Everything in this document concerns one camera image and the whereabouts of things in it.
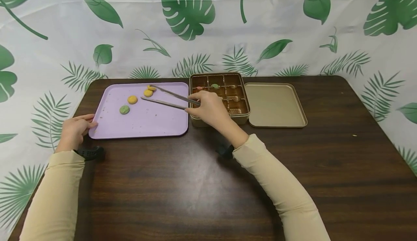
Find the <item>hand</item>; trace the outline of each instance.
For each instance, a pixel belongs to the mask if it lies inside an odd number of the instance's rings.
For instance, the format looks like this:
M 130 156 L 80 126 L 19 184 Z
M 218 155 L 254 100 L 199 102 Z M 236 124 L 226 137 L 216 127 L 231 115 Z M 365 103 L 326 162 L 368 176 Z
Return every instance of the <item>hand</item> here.
M 61 141 L 55 152 L 76 150 L 84 141 L 88 130 L 98 125 L 97 122 L 93 122 L 93 118 L 94 114 L 87 114 L 64 121 Z
M 219 130 L 220 126 L 232 121 L 223 105 L 222 99 L 216 93 L 200 91 L 193 93 L 188 98 L 200 100 L 201 105 L 198 108 L 187 108 L 185 111 L 200 118 L 213 128 Z

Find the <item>green cookie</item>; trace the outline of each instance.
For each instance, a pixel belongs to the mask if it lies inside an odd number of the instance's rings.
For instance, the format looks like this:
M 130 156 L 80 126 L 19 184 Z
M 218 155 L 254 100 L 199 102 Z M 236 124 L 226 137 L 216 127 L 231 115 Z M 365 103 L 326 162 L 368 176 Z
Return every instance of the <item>green cookie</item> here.
M 124 105 L 124 106 L 120 107 L 120 113 L 121 114 L 127 114 L 129 111 L 130 111 L 130 108 L 127 105 Z

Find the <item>white backdrop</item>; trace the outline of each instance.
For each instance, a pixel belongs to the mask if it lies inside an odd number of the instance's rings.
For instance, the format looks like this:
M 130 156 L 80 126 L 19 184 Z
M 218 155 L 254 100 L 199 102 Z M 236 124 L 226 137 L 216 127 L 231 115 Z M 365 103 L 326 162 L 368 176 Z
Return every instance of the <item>white backdrop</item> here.
M 0 240 L 32 194 L 61 122 L 95 79 L 224 70 L 342 76 L 417 173 L 417 0 L 0 5 Z

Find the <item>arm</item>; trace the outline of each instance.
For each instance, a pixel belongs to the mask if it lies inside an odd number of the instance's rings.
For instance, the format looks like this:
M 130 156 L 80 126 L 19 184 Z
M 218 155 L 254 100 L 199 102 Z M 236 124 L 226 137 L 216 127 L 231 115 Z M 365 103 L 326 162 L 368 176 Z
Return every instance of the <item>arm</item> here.
M 190 96 L 201 106 L 186 111 L 213 126 L 235 147 L 233 156 L 250 172 L 271 198 L 282 220 L 287 241 L 329 241 L 329 235 L 310 195 L 256 135 L 248 136 L 231 120 L 215 93 Z
M 84 158 L 73 150 L 88 129 L 97 125 L 93 114 L 66 120 L 56 153 L 33 197 L 20 235 L 21 241 L 74 240 L 78 193 Z

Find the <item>left hand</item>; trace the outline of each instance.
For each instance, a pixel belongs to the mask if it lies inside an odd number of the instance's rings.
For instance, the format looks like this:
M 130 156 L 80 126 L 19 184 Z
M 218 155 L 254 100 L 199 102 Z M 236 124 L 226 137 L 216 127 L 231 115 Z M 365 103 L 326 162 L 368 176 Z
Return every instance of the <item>left hand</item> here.
M 97 122 L 93 122 L 93 118 L 94 114 L 87 114 L 64 121 L 61 141 L 55 152 L 76 150 L 84 141 L 88 130 L 98 125 Z

